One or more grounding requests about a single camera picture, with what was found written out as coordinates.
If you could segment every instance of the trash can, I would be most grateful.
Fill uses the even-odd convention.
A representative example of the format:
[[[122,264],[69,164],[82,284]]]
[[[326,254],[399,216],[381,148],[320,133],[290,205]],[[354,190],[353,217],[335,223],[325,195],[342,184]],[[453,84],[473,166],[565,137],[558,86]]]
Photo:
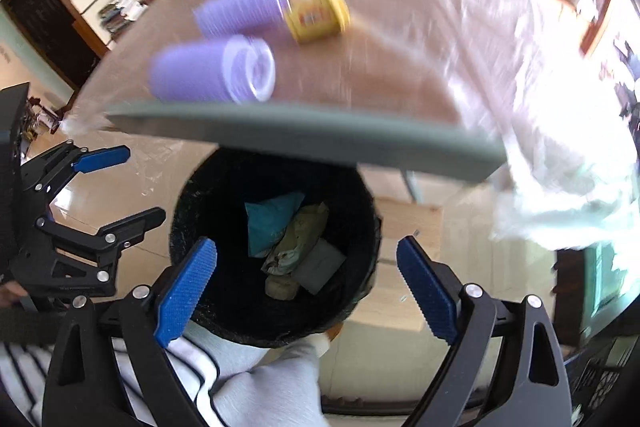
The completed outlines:
[[[265,295],[264,259],[248,256],[245,203],[298,190],[302,205],[324,202],[322,237],[346,256],[317,295],[292,301]],[[355,167],[220,148],[184,186],[174,212],[170,256],[179,263],[197,238],[211,238],[218,265],[192,319],[224,339],[279,347],[345,320],[370,290],[380,247],[380,218]]]

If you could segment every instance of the yellow lid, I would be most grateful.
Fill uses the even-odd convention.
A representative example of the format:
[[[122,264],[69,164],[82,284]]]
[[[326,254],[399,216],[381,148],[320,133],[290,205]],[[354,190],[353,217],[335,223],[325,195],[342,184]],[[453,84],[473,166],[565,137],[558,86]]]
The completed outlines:
[[[338,24],[340,25],[340,32],[345,31],[351,23],[351,17],[349,15],[349,7],[345,0],[328,0],[331,8],[334,10]]]

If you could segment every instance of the stacked plastic cups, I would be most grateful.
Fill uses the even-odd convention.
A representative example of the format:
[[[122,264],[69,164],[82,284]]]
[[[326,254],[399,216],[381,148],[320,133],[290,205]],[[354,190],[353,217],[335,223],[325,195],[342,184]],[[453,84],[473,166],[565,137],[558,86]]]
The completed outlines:
[[[194,10],[205,40],[154,57],[151,93],[165,102],[265,102],[275,85],[267,42],[242,32],[282,22],[289,0],[208,0]]]

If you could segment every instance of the person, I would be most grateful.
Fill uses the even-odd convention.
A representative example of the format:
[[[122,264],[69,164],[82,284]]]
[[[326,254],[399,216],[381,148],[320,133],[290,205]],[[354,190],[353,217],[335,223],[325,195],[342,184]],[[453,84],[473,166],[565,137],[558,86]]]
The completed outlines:
[[[0,286],[0,306],[27,293],[16,282]],[[169,343],[167,357],[185,391],[212,427],[326,427],[318,386],[319,359],[342,325],[286,346],[266,365],[257,365],[268,349],[243,346],[189,322],[183,335]],[[127,347],[113,339],[120,376],[136,417],[156,425],[136,380]],[[42,425],[42,404],[53,346],[0,344],[0,424]],[[10,423],[2,411],[7,396],[23,417]]]

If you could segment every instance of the clear plastic sheet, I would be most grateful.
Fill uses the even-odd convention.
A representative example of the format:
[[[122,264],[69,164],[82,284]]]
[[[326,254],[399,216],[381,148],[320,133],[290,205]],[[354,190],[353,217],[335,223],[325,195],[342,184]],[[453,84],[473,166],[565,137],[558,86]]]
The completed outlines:
[[[151,57],[200,38],[192,10],[204,1],[156,0],[65,122],[79,140],[133,141],[130,167],[146,195],[160,183],[172,193],[211,146],[95,130],[108,124],[108,105],[151,98]],[[495,177],[498,237],[578,247],[638,223],[634,144],[613,91],[585,68],[557,13],[538,0],[346,1],[353,24],[340,38],[299,46],[284,24],[255,33],[274,51],[272,100],[401,114],[502,138],[510,175]]]

